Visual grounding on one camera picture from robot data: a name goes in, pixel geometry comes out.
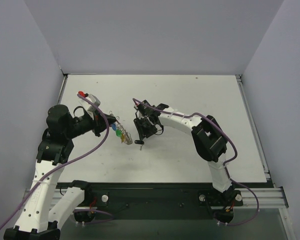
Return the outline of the yellow key tag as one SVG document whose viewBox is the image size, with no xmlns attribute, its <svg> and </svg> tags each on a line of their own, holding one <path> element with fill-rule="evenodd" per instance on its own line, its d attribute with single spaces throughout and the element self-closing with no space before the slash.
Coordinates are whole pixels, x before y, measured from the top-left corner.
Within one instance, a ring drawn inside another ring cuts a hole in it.
<svg viewBox="0 0 300 240">
<path fill-rule="evenodd" d="M 121 143 L 124 143 L 126 141 L 126 137 L 124 135 L 121 135 L 120 139 L 121 139 Z"/>
</svg>

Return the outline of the metal disc keyring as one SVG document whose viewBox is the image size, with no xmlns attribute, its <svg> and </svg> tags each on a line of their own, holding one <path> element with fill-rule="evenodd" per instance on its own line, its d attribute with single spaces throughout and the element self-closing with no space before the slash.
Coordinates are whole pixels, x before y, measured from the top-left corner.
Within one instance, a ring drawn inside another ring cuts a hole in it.
<svg viewBox="0 0 300 240">
<path fill-rule="evenodd" d="M 120 117 L 118 115 L 115 116 L 112 111 L 109 112 L 109 115 L 116 118 L 116 122 L 111 123 L 110 126 L 115 131 L 116 136 L 120 138 L 121 143 L 125 143 L 128 146 L 132 145 L 133 139 L 131 134 L 121 124 Z"/>
</svg>

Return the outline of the black key tag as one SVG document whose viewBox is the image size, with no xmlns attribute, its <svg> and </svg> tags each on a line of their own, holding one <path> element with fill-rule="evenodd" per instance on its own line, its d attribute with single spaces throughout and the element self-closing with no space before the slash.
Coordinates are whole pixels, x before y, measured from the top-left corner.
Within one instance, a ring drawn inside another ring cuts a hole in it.
<svg viewBox="0 0 300 240">
<path fill-rule="evenodd" d="M 135 143 L 136 145 L 139 145 L 139 150 L 140 150 L 140 151 L 142 150 L 142 148 L 143 148 L 143 146 L 144 146 L 144 144 L 145 144 L 145 142 L 144 142 L 143 140 L 135 140 L 134 143 Z"/>
</svg>

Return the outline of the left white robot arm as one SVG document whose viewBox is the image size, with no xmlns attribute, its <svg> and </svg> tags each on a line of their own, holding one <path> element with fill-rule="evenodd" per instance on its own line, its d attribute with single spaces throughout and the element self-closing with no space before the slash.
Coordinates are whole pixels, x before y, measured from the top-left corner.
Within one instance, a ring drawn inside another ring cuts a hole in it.
<svg viewBox="0 0 300 240">
<path fill-rule="evenodd" d="M 5 240 L 58 240 L 61 229 L 79 205 L 90 204 L 94 195 L 90 183 L 74 180 L 64 196 L 51 207 L 55 189 L 74 148 L 73 139 L 92 131 L 95 136 L 109 132 L 116 117 L 93 106 L 72 117 L 67 106 L 58 104 L 48 110 L 47 129 L 38 147 L 35 173 L 28 195 L 18 207 L 21 214 L 14 227 L 5 230 Z"/>
</svg>

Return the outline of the blue key tag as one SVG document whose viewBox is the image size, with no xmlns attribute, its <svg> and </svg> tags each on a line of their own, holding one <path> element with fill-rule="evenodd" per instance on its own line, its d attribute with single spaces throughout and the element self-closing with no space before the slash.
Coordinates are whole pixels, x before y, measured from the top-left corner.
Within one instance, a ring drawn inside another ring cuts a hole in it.
<svg viewBox="0 0 300 240">
<path fill-rule="evenodd" d="M 113 123 L 113 124 L 111 125 L 111 128 L 112 128 L 114 131 L 116 131 L 116 130 L 117 130 L 117 125 L 116 125 L 115 123 Z"/>
</svg>

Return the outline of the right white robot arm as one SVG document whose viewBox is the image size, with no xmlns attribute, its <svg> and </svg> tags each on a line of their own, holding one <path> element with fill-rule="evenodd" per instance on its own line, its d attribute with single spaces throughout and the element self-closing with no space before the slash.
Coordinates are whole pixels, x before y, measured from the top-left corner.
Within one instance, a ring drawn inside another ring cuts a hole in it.
<svg viewBox="0 0 300 240">
<path fill-rule="evenodd" d="M 198 112 L 188 115 L 164 103 L 150 105 L 147 100 L 134 98 L 133 102 L 136 110 L 133 122 L 139 136 L 136 144 L 142 146 L 144 139 L 163 134 L 165 127 L 191 136 L 197 154 L 208 162 L 212 187 L 225 200 L 235 197 L 233 181 L 226 165 L 238 156 L 238 151 L 213 116 Z"/>
</svg>

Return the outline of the green key tag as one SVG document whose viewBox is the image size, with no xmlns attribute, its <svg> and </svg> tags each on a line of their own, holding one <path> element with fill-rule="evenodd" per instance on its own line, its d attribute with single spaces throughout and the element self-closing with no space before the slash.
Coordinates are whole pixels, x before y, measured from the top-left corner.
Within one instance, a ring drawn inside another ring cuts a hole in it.
<svg viewBox="0 0 300 240">
<path fill-rule="evenodd" d="M 115 134 L 116 134 L 116 136 L 117 137 L 121 137 L 121 135 L 122 135 L 122 132 L 119 130 L 119 129 L 117 129 L 116 131 L 115 131 Z"/>
</svg>

